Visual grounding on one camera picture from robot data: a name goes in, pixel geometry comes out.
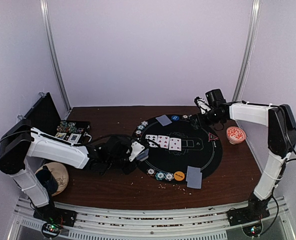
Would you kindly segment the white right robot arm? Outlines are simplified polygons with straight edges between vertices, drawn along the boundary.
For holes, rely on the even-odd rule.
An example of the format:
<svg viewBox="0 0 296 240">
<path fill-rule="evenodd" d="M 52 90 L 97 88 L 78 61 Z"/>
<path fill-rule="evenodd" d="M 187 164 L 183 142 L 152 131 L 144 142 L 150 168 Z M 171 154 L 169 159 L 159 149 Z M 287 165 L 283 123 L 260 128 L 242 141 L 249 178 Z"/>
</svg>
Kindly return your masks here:
<svg viewBox="0 0 296 240">
<path fill-rule="evenodd" d="M 250 103 L 248 101 L 227 102 L 220 89 L 208 91 L 206 98 L 196 97 L 199 121 L 205 125 L 226 123 L 228 120 L 244 121 L 266 126 L 268 129 L 268 160 L 263 174 L 253 190 L 260 201 L 272 196 L 273 189 L 281 180 L 281 171 L 291 154 L 296 153 L 296 121 L 290 105 Z"/>
</svg>

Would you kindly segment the blue cream 10 chip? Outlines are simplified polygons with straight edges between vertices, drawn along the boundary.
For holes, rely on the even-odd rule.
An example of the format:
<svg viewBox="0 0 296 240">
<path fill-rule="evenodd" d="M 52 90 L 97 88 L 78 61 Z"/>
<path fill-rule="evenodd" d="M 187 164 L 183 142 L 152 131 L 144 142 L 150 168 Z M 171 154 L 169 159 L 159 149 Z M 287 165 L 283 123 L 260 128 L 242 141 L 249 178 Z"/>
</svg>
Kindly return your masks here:
<svg viewBox="0 0 296 240">
<path fill-rule="evenodd" d="M 164 179 L 166 181 L 172 181 L 174 179 L 174 175 L 172 173 L 167 173 Z"/>
<path fill-rule="evenodd" d="M 144 127 L 146 127 L 148 125 L 148 122 L 147 121 L 142 121 L 141 122 L 141 125 L 144 126 Z"/>
</svg>

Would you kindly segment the round black poker mat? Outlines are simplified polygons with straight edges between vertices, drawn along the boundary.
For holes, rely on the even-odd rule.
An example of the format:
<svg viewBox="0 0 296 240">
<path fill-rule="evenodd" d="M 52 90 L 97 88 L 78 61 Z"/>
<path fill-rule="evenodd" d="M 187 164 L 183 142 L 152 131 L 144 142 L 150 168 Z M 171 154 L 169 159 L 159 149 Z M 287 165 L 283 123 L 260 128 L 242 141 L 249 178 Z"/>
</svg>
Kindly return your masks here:
<svg viewBox="0 0 296 240">
<path fill-rule="evenodd" d="M 180 120 L 173 121 L 172 115 L 177 115 Z M 136 135 L 137 127 L 132 136 L 143 140 L 145 135 L 163 135 L 170 138 L 181 139 L 181 151 L 169 150 L 165 148 L 151 147 L 149 157 L 138 165 L 143 173 L 147 174 L 148 169 L 155 169 L 156 173 L 163 172 L 174 174 L 176 171 L 187 173 L 187 167 L 201 168 L 202 177 L 206 178 L 213 174 L 219 167 L 223 148 L 220 139 L 208 141 L 208 133 L 216 134 L 209 126 L 194 129 L 188 119 L 183 119 L 183 115 L 167 114 L 172 123 L 162 126 L 155 118 L 146 120 L 148 125 L 142 130 L 141 135 Z M 168 181 L 181 184 L 183 181 Z"/>
</svg>

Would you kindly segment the red white patterned bowl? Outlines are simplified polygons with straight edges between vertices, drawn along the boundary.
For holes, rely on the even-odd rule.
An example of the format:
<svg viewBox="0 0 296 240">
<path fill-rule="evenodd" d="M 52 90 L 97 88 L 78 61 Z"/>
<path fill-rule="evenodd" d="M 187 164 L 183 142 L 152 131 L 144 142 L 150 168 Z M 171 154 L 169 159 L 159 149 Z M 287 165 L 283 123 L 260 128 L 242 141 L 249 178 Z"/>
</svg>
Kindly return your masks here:
<svg viewBox="0 0 296 240">
<path fill-rule="evenodd" d="M 231 126 L 226 130 L 226 137 L 231 144 L 235 145 L 242 143 L 246 139 L 246 133 L 236 126 Z"/>
</svg>

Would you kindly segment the single blue-backed playing card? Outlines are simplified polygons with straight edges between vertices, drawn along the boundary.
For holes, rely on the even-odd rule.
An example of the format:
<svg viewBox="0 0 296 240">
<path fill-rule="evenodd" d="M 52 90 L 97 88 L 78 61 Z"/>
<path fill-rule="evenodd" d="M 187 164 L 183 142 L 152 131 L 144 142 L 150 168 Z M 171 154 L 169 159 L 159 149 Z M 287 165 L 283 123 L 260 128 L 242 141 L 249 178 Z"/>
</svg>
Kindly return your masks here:
<svg viewBox="0 0 296 240">
<path fill-rule="evenodd" d="M 155 118 L 163 127 L 172 123 L 171 119 L 167 115 L 161 115 Z"/>
</svg>

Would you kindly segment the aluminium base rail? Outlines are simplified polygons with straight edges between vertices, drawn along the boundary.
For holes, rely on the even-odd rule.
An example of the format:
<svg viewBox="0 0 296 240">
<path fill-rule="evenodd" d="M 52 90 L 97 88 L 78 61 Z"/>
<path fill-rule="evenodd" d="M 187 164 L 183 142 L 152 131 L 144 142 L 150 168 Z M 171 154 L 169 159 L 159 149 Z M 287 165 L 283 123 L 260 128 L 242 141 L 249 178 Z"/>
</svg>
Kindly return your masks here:
<svg viewBox="0 0 296 240">
<path fill-rule="evenodd" d="M 283 197 L 268 204 L 269 217 L 231 226 L 226 214 L 246 202 L 173 210 L 120 210 L 56 203 L 77 213 L 73 227 L 66 226 L 59 240 L 250 240 L 246 230 L 262 224 L 261 240 L 296 240 L 289 209 Z"/>
</svg>

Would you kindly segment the blue small blind button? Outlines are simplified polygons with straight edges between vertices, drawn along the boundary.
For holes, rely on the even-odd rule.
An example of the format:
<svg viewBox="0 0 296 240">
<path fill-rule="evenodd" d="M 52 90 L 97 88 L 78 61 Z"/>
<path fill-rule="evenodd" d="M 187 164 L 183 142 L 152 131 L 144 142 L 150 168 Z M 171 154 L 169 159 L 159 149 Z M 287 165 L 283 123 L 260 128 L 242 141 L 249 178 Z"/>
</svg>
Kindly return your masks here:
<svg viewBox="0 0 296 240">
<path fill-rule="evenodd" d="M 172 116 L 171 116 L 171 119 L 172 119 L 173 121 L 178 121 L 178 120 L 180 120 L 180 117 L 179 117 L 178 115 L 172 115 Z"/>
</svg>

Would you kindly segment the five of diamonds card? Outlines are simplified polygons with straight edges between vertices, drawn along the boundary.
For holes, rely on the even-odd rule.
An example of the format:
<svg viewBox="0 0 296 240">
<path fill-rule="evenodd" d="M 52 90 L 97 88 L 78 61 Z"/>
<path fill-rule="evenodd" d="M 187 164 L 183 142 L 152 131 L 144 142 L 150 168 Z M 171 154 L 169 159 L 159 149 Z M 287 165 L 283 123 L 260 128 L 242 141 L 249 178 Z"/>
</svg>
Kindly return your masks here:
<svg viewBox="0 0 296 240">
<path fill-rule="evenodd" d="M 181 151 L 181 139 L 176 137 L 171 137 L 169 139 L 169 147 L 170 151 Z"/>
</svg>

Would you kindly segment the blue green 50 chip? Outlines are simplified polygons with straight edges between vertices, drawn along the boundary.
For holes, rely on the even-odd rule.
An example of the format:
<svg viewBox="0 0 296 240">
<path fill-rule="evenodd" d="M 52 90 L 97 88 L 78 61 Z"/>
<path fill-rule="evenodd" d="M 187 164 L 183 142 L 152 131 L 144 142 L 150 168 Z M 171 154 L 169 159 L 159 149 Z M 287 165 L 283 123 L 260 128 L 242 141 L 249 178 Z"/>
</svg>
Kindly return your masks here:
<svg viewBox="0 0 296 240">
<path fill-rule="evenodd" d="M 162 180 L 165 179 L 165 173 L 163 173 L 163 172 L 158 172 L 158 173 L 156 173 L 155 178 L 156 178 L 158 181 L 162 181 Z"/>
<path fill-rule="evenodd" d="M 139 126 L 137 126 L 137 130 L 140 130 L 140 131 L 142 131 L 144 128 L 145 128 L 145 127 L 144 127 L 143 125 L 139 125 Z"/>
</svg>

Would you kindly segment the six of hearts card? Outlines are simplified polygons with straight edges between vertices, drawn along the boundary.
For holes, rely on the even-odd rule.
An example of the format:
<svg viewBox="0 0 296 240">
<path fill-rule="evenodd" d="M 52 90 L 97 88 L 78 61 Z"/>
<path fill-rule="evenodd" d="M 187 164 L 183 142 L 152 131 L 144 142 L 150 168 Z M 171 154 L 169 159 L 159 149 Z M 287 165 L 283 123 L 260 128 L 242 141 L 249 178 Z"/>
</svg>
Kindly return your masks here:
<svg viewBox="0 0 296 240">
<path fill-rule="evenodd" d="M 157 143 L 161 148 L 168 149 L 169 148 L 169 136 L 166 135 L 158 135 Z"/>
</svg>

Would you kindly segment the aluminium frame post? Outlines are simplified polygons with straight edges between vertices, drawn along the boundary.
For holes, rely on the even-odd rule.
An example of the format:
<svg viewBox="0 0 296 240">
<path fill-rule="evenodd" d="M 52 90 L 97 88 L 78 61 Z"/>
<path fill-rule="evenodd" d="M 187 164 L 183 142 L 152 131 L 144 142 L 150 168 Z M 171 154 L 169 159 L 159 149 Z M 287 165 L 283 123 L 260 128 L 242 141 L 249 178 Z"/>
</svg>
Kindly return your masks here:
<svg viewBox="0 0 296 240">
<path fill-rule="evenodd" d="M 64 82 L 63 82 L 62 73 L 61 73 L 60 66 L 59 66 L 59 61 L 58 61 L 58 57 L 57 57 L 57 52 L 56 52 L 56 48 L 55 48 L 55 41 L 54 41 L 53 31 L 52 31 L 52 26 L 51 26 L 48 1 L 47 0 L 40 0 L 40 6 L 41 6 L 41 14 L 42 14 L 43 22 L 44 22 L 46 35 L 47 35 L 47 41 L 48 41 L 48 46 L 49 46 L 49 50 L 50 50 L 50 56 L 51 56 L 51 61 L 52 61 L 56 81 L 58 83 L 59 91 L 60 91 L 61 97 L 63 99 L 65 109 L 67 112 L 70 112 L 72 110 L 72 107 L 70 105 L 70 101 L 68 98 L 68 94 L 67 94 Z"/>
<path fill-rule="evenodd" d="M 248 73 L 250 70 L 250 59 L 252 52 L 254 50 L 258 23 L 259 23 L 259 14 L 260 14 L 260 7 L 261 1 L 260 0 L 253 0 L 252 1 L 252 8 L 248 26 L 248 33 L 244 48 L 244 53 L 242 57 L 241 67 L 239 71 L 239 75 L 237 78 L 236 87 L 234 90 L 234 94 L 232 97 L 233 101 L 240 101 L 243 95 L 243 91 L 245 88 L 245 84 L 248 78 Z"/>
</svg>

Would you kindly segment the blue playing card deck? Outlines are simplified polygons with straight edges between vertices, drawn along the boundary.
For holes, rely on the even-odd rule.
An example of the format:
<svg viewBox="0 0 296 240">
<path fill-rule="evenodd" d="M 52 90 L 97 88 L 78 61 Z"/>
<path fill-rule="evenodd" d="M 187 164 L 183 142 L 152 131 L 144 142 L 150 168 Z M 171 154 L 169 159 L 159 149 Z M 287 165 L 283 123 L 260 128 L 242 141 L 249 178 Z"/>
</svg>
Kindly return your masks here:
<svg viewBox="0 0 296 240">
<path fill-rule="evenodd" d="M 143 152 L 141 152 L 139 155 L 137 155 L 136 160 L 143 162 L 149 157 L 149 149 L 145 149 Z"/>
</svg>

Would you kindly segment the red triangular all-in marker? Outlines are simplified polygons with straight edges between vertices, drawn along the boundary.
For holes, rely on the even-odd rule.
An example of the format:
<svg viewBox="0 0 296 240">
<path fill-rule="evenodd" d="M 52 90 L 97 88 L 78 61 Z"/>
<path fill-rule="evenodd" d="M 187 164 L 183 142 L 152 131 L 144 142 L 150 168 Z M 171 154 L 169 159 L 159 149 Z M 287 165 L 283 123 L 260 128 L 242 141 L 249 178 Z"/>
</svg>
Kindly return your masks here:
<svg viewBox="0 0 296 240">
<path fill-rule="evenodd" d="M 212 133 L 208 133 L 208 141 L 210 142 L 210 141 L 217 141 L 217 140 L 219 140 L 219 137 L 217 136 L 217 135 L 215 135 L 215 134 L 212 134 Z"/>
</svg>

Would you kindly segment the yellow big blind button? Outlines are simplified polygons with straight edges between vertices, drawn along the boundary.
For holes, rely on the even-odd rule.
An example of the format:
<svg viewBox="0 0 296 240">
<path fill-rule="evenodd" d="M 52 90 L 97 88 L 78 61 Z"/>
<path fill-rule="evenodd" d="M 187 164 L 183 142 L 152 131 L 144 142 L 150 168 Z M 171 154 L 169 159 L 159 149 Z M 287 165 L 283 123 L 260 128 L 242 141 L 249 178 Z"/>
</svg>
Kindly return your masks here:
<svg viewBox="0 0 296 240">
<path fill-rule="evenodd" d="M 174 179 L 178 182 L 185 180 L 185 173 L 182 171 L 176 171 L 173 175 Z"/>
</svg>

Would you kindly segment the aluminium frame post right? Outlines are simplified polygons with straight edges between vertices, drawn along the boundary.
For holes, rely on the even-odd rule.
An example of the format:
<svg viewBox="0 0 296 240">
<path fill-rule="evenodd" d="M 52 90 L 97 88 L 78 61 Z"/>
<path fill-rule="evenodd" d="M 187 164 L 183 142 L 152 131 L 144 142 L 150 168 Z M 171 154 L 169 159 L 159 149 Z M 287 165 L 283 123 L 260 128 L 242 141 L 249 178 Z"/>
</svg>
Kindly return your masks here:
<svg viewBox="0 0 296 240">
<path fill-rule="evenodd" d="M 248 26 L 248 33 L 244 48 L 244 53 L 242 57 L 241 67 L 239 71 L 239 75 L 237 78 L 236 87 L 234 90 L 234 94 L 232 97 L 233 101 L 240 101 L 243 95 L 243 91 L 245 88 L 245 84 L 248 78 L 248 73 L 250 70 L 250 59 L 252 52 L 254 50 L 258 23 L 259 23 L 259 14 L 260 14 L 260 7 L 261 1 L 260 0 L 253 0 L 252 1 L 252 8 Z"/>
</svg>

